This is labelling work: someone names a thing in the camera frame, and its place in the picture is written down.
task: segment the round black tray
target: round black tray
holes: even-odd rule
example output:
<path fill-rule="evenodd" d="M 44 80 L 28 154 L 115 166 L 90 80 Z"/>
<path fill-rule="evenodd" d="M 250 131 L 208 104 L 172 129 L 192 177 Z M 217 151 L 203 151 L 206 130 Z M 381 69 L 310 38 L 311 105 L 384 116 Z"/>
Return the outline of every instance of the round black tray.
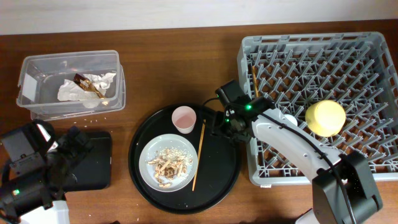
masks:
<path fill-rule="evenodd" d="M 190 134 L 181 134 L 172 123 L 172 113 L 179 106 L 189 106 L 197 113 L 195 127 Z M 147 118 L 135 133 L 129 151 L 131 179 L 141 195 L 153 206 L 177 214 L 197 213 L 220 202 L 232 189 L 241 168 L 239 149 L 226 138 L 210 135 L 205 129 L 195 191 L 191 181 L 176 192 L 158 192 L 150 188 L 139 173 L 139 157 L 145 145 L 161 134 L 178 134 L 188 139 L 198 152 L 202 123 L 200 106 L 194 104 L 172 105 L 161 109 Z M 203 119 L 211 120 L 214 111 L 205 108 Z"/>

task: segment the wooden chopstick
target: wooden chopstick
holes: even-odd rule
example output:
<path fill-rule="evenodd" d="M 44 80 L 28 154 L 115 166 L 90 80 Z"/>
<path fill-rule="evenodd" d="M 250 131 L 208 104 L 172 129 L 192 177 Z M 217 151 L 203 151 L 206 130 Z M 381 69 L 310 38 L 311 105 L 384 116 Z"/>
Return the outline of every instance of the wooden chopstick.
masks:
<path fill-rule="evenodd" d="M 205 123 L 206 123 L 206 120 L 204 119 L 203 122 L 204 122 L 204 123 L 202 124 L 202 127 L 201 127 L 200 142 L 199 142 L 199 151 L 198 151 L 198 168 L 197 168 L 197 171 L 195 172 L 195 177 L 193 178 L 192 191 L 195 190 L 195 184 L 196 184 L 196 182 L 197 182 L 197 175 L 198 175 L 198 169 L 199 169 L 201 145 L 202 145 L 202 143 L 203 143 L 203 137 L 204 137 L 204 135 L 205 135 L 205 127 L 206 127 L 206 126 L 205 126 Z"/>
<path fill-rule="evenodd" d="M 259 90 L 257 89 L 256 66 L 253 65 L 251 70 L 253 73 L 254 94 L 256 94 L 257 98 L 259 97 Z"/>

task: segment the pink cup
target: pink cup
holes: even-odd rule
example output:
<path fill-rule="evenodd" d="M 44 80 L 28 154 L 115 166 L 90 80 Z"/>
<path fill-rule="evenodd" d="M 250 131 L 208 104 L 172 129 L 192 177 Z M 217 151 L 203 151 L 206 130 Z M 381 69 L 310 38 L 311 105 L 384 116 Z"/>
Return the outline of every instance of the pink cup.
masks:
<path fill-rule="evenodd" d="M 172 121 L 179 132 L 188 134 L 193 130 L 195 122 L 197 121 L 197 114 L 189 106 L 180 106 L 174 110 Z"/>

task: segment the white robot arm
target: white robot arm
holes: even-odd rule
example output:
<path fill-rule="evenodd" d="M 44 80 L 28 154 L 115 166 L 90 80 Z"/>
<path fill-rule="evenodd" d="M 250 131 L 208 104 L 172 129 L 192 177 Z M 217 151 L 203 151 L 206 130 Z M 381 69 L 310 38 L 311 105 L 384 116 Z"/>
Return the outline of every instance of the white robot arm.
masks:
<path fill-rule="evenodd" d="M 218 97 L 211 100 L 220 100 L 224 112 L 212 121 L 214 135 L 233 141 L 257 138 L 266 142 L 312 183 L 313 210 L 296 223 L 361 223 L 382 208 L 368 161 L 360 153 L 344 155 L 321 143 L 290 122 L 274 102 L 245 95 L 234 80 L 216 94 Z"/>
<path fill-rule="evenodd" d="M 69 209 L 67 202 L 57 200 L 52 202 L 52 207 L 44 209 L 43 206 L 21 216 L 21 224 L 69 224 Z"/>
<path fill-rule="evenodd" d="M 266 110 L 264 114 L 303 134 L 327 155 L 327 158 L 329 158 L 333 165 L 340 161 L 340 152 L 335 147 L 322 144 L 311 135 L 301 130 L 290 122 L 279 109 L 269 109 Z M 320 159 L 320 155 L 316 153 L 312 146 L 304 139 L 263 116 L 258 115 L 257 120 L 252 122 L 252 129 L 254 136 L 258 140 L 266 142 L 273 148 L 277 149 L 290 162 L 292 162 L 309 179 L 310 182 L 318 176 L 317 170 L 327 170 L 330 168 L 326 161 Z"/>

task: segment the dish rack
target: dish rack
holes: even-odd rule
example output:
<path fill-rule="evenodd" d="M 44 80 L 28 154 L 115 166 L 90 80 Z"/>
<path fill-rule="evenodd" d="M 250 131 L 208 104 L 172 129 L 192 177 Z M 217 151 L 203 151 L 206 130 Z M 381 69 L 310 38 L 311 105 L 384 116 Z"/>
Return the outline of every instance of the dish rack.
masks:
<path fill-rule="evenodd" d="M 368 158 L 376 181 L 398 179 L 398 77 L 378 32 L 245 37 L 238 54 L 239 84 L 255 97 L 274 100 L 284 114 L 323 144 Z M 305 122 L 306 109 L 334 100 L 346 111 L 336 136 L 322 138 Z M 282 154 L 256 138 L 247 144 L 254 185 L 309 184 Z"/>

